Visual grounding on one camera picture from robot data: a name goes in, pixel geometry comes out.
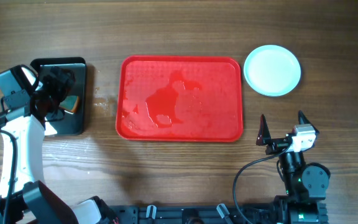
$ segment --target wire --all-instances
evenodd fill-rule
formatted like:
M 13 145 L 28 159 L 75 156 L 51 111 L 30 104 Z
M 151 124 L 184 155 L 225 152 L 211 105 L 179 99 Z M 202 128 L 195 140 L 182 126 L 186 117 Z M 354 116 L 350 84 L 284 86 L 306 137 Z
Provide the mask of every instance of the wire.
M 278 167 L 278 164 L 279 164 L 279 163 L 280 163 L 280 160 L 278 160 L 277 163 L 276 163 L 277 172 L 278 172 L 278 174 L 280 175 L 281 180 L 284 182 L 283 174 L 281 173 L 280 168 Z
M 47 93 L 45 91 L 43 91 L 43 90 L 35 91 L 30 96 L 30 112 L 40 122 L 44 121 L 45 118 L 39 114 L 37 108 L 35 107 L 35 101 L 36 100 L 42 100 L 42 99 L 47 98 L 47 97 L 48 97 Z
M 258 160 L 255 160 L 255 161 L 252 161 L 250 163 L 248 163 L 247 165 L 243 166 L 239 172 L 236 174 L 236 177 L 234 178 L 234 181 L 233 181 L 233 200 L 234 200 L 234 204 L 236 205 L 236 208 L 237 210 L 239 211 L 241 217 L 246 221 L 247 224 L 252 224 L 252 222 L 250 222 L 247 217 L 243 214 L 243 212 L 241 211 L 240 209 L 240 206 L 237 202 L 237 197 L 236 197 L 236 184 L 237 184 L 237 179 L 239 178 L 239 176 L 241 175 L 242 171 L 244 171 L 246 168 L 254 165 L 254 164 L 257 164 L 258 162 L 263 162 L 263 161 L 267 161 L 269 159 L 273 159 L 273 158 L 276 158 L 278 156 L 281 156 L 282 154 L 284 154 L 290 147 L 288 146 L 286 149 L 284 149 L 282 152 L 278 153 L 278 154 L 275 154 L 275 155 L 272 155 L 272 156 L 268 156 L 268 157 L 265 157 L 265 158 L 261 158 L 261 159 L 258 159 Z
M 12 196 L 12 191 L 14 188 L 14 184 L 15 184 L 15 176 L 16 176 L 16 163 L 17 163 L 17 142 L 16 142 L 16 138 L 15 136 L 13 136 L 13 134 L 4 131 L 4 130 L 0 130 L 0 133 L 6 134 L 9 136 L 9 138 L 11 139 L 12 142 L 12 149 L 13 149 L 13 153 L 12 153 L 12 167 L 11 167 L 11 176 L 9 178 L 9 188 L 7 190 L 7 195 L 6 195 L 6 201 L 5 201 L 5 210 L 4 210 L 4 218 L 3 218 L 3 224 L 7 224 L 8 223 L 8 211 L 9 211 L 9 202 L 11 200 L 11 196 Z
M 5 107 L 4 107 L 4 97 L 1 97 L 0 103 L 1 103 L 1 110 L 2 110 L 2 112 L 4 112 L 4 111 L 5 111 Z

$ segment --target wood grain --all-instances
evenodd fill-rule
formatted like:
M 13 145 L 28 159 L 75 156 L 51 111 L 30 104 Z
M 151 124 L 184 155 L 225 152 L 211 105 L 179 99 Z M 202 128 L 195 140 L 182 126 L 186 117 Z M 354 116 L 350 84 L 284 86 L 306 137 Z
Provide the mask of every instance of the wood grain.
M 244 82 L 245 129 L 237 142 L 134 142 L 117 135 L 126 57 L 220 55 L 242 64 L 265 44 L 291 50 L 302 79 L 279 98 Z M 264 148 L 255 146 L 260 114 L 280 137 L 303 110 L 321 131 L 306 161 L 332 172 L 330 223 L 358 223 L 358 1 L 0 0 L 0 72 L 35 58 L 69 56 L 89 65 L 86 130 L 45 138 L 43 146 L 46 183 L 67 204 L 94 195 L 111 205 L 232 204 L 235 173 L 264 157 Z M 0 137 L 0 175 L 1 167 Z M 247 170 L 237 190 L 241 202 L 285 193 L 275 161 Z

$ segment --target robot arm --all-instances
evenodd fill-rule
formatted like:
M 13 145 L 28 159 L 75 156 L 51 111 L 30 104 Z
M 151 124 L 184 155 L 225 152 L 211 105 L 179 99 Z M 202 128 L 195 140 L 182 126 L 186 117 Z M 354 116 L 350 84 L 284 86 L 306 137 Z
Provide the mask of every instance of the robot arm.
M 23 189 L 24 184 L 40 180 L 44 182 L 42 167 L 42 141 L 44 140 L 44 127 L 40 121 L 30 116 L 20 116 L 6 123 L 2 128 L 16 137 L 17 165 L 16 179 L 12 192 Z M 12 142 L 9 136 L 2 135 L 4 140 L 4 157 L 2 163 L 2 176 L 0 182 L 0 197 L 7 196 L 9 176 L 12 167 Z
M 287 195 L 276 196 L 270 204 L 258 208 L 244 205 L 249 223 L 315 223 L 327 224 L 326 206 L 319 201 L 326 198 L 330 171 L 323 165 L 306 164 L 303 152 L 314 147 L 319 131 L 299 111 L 299 124 L 284 138 L 272 139 L 265 116 L 260 118 L 256 145 L 266 145 L 266 155 L 278 157 L 279 174 L 285 184 Z

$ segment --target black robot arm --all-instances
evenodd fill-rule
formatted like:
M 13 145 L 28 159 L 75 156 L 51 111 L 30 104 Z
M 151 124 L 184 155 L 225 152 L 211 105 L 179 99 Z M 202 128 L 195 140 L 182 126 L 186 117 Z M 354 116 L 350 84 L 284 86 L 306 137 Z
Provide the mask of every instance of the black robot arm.
M 256 145 L 266 145 L 268 158 L 278 157 L 287 195 L 276 196 L 272 203 L 245 204 L 242 211 L 249 223 L 328 223 L 326 206 L 319 201 L 326 198 L 331 173 L 321 164 L 306 164 L 303 157 L 303 152 L 314 147 L 319 131 L 302 111 L 298 120 L 291 133 L 272 139 L 265 116 L 260 117 Z

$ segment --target red tray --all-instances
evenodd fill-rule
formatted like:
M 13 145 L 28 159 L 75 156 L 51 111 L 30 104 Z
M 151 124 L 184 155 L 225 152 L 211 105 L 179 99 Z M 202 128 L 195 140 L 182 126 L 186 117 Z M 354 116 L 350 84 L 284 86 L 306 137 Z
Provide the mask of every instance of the red tray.
M 232 142 L 242 123 L 241 70 L 229 57 L 131 56 L 116 129 L 130 140 Z

